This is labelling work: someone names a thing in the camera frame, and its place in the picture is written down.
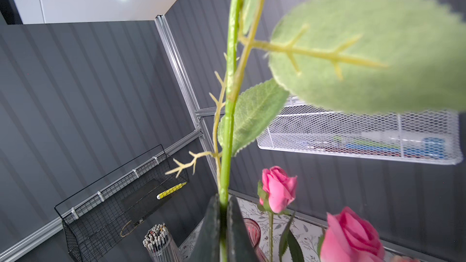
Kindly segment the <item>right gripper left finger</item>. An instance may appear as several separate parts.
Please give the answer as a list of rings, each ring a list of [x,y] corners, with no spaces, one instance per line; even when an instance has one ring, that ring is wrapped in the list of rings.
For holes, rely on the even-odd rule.
[[[206,214],[189,262],[220,261],[220,203],[218,195],[213,196],[207,206]]]

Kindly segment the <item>coral pink rose stem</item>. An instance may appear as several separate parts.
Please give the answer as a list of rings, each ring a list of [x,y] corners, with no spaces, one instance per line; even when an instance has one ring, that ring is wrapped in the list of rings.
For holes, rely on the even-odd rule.
[[[349,207],[327,214],[328,229],[319,258],[322,262],[383,262],[385,249],[377,230]]]

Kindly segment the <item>hot pink rose stem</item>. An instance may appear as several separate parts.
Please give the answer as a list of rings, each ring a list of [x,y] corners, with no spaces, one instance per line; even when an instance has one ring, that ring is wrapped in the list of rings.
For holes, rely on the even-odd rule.
[[[296,237],[291,231],[295,213],[289,213],[287,207],[296,199],[297,177],[290,177],[284,169],[274,166],[263,169],[262,179],[258,182],[257,194],[260,205],[258,208],[268,214],[269,260],[274,258],[274,217],[287,215],[290,217],[280,236],[279,260],[286,251],[291,254],[294,262],[303,262],[304,256]]]

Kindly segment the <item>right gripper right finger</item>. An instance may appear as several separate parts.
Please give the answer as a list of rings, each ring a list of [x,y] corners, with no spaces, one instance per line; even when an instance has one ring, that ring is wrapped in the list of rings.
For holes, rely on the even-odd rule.
[[[235,196],[229,199],[227,209],[227,253],[229,262],[258,262],[250,237]]]

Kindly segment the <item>cream peach rose stem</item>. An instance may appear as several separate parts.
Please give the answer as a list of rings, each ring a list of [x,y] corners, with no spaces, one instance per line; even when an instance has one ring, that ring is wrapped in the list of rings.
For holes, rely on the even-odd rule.
[[[177,0],[165,14],[169,55],[188,110],[216,112],[211,147],[177,173],[213,163],[220,259],[228,261],[229,188],[254,191],[261,167],[297,175],[297,208],[327,219],[350,207],[384,239],[454,262],[466,259],[466,164],[363,158],[241,159],[288,96],[345,114],[455,110],[466,143],[465,0]]]

